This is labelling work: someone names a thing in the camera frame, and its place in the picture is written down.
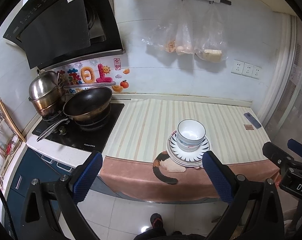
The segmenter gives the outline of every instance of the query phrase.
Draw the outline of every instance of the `black pants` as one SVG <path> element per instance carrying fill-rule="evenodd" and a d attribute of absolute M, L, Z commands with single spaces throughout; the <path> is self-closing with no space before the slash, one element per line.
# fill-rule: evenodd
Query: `black pants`
<path fill-rule="evenodd" d="M 153 228 L 150 230 L 145 231 L 142 234 L 137 235 L 134 240 L 161 240 L 161 239 L 190 239 L 190 240 L 203 240 L 205 239 L 205 236 L 196 235 L 196 234 L 190 234 L 190 235 L 175 235 L 175 236 L 166 236 L 166 232 L 164 228 Z"/>

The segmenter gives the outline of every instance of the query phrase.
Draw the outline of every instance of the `electrical outlet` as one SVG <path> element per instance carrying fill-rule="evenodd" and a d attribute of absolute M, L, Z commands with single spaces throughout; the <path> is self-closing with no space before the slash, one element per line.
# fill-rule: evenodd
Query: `electrical outlet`
<path fill-rule="evenodd" d="M 234 60 L 231 72 L 242 75 L 243 67 L 244 67 L 244 62 Z"/>
<path fill-rule="evenodd" d="M 252 73 L 252 78 L 259 79 L 262 73 L 262 68 L 254 66 L 253 67 L 253 73 Z"/>
<path fill-rule="evenodd" d="M 253 68 L 254 68 L 253 65 L 248 64 L 248 63 L 244 63 L 244 68 L 243 68 L 242 75 L 247 76 L 247 77 L 251 77 L 252 73 L 253 73 Z"/>

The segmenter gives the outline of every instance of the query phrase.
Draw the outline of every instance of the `stacked pots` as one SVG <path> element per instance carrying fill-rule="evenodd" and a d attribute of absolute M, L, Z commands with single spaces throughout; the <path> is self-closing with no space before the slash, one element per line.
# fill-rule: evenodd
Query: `stacked pots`
<path fill-rule="evenodd" d="M 46 71 L 39 73 L 29 86 L 29 101 L 42 116 L 53 115 L 62 110 L 66 101 L 64 83 L 59 73 Z"/>

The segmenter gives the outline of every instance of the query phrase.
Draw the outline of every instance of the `striped tablecloth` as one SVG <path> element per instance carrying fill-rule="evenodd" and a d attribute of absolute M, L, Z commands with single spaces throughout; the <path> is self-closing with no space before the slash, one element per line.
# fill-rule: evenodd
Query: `striped tablecloth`
<path fill-rule="evenodd" d="M 121 159 L 153 162 L 166 150 L 166 140 L 180 121 L 194 119 L 206 129 L 210 149 L 223 164 L 266 160 L 262 154 L 270 141 L 263 127 L 246 130 L 250 122 L 243 115 L 249 107 L 147 99 L 126 104 L 103 150 Z"/>

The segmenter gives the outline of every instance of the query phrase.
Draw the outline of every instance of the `hanging plastic bag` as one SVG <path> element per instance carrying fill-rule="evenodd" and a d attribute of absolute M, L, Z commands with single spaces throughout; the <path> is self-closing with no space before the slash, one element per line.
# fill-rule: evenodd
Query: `hanging plastic bag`
<path fill-rule="evenodd" d="M 179 17 L 179 2 L 174 1 L 166 9 L 164 15 L 160 18 L 158 26 L 153 29 L 148 38 L 142 39 L 146 44 L 155 49 L 174 52 L 175 38 Z"/>
<path fill-rule="evenodd" d="M 185 3 L 185 0 L 182 0 L 179 8 L 179 23 L 175 40 L 178 55 L 194 54 L 193 20 Z"/>
<path fill-rule="evenodd" d="M 210 4 L 204 15 L 202 26 L 195 41 L 195 54 L 210 62 L 220 62 L 227 59 L 227 42 L 224 25 L 216 5 Z"/>

